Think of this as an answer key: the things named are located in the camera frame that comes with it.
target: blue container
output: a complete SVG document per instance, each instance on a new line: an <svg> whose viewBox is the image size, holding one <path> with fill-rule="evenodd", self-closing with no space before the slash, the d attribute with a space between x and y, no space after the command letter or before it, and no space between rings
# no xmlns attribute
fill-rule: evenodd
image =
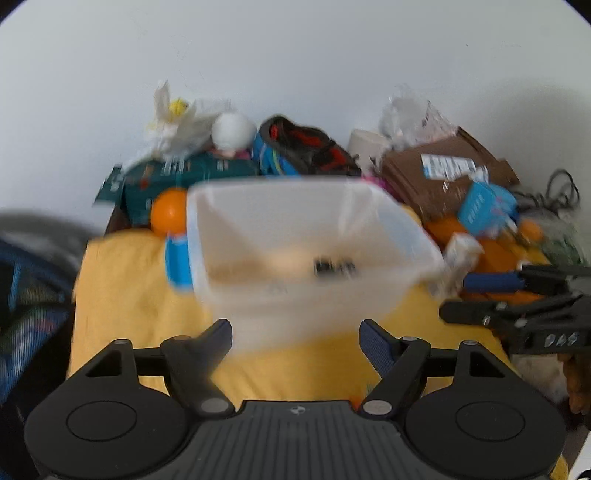
<svg viewBox="0 0 591 480"><path fill-rule="evenodd" d="M509 190L498 185L474 182L457 218L471 235L494 238L514 214L516 204Z"/></svg>

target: white wall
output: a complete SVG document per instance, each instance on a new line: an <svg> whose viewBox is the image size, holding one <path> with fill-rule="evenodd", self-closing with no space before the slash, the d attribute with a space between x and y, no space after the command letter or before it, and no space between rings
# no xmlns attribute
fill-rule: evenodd
<svg viewBox="0 0 591 480"><path fill-rule="evenodd" d="M0 25L0 208L104 226L168 79L342 143L406 82L528 183L572 169L591 212L590 52L561 0L28 0Z"/></svg>

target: clear plastic container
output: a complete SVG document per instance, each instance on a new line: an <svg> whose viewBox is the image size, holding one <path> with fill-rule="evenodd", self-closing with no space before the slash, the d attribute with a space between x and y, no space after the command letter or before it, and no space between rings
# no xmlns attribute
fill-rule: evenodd
<svg viewBox="0 0 591 480"><path fill-rule="evenodd" d="M379 187L347 179L198 184L187 198L193 287L234 352L356 331L443 269L439 249ZM354 270L317 274L318 259Z"/></svg>

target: yellow towel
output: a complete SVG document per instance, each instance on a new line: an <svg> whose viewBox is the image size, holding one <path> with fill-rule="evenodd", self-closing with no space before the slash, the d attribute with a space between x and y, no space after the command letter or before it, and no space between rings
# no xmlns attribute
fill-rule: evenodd
<svg viewBox="0 0 591 480"><path fill-rule="evenodd" d="M76 324L70 372L116 338L136 348L158 346L174 335L198 335L210 319L193 293L178 293L164 272L164 243L149 231L126 231L91 242L76 283ZM381 325L394 336L416 336L438 348L474 339L508 363L500 343L480 327L450 326L422 287L412 288ZM359 349L357 332L305 345L229 356L213 376L238 407L242 400L360 400L379 377ZM161 378L141 379L164 391ZM430 379L427 391L449 384ZM566 478L566 467L561 466Z"/></svg>

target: blue handle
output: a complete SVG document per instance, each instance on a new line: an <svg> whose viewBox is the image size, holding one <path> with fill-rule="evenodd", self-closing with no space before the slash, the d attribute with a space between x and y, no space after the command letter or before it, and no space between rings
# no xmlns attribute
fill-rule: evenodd
<svg viewBox="0 0 591 480"><path fill-rule="evenodd" d="M468 293L514 293L524 287L525 281L516 272L469 273L464 278L464 291Z"/></svg>

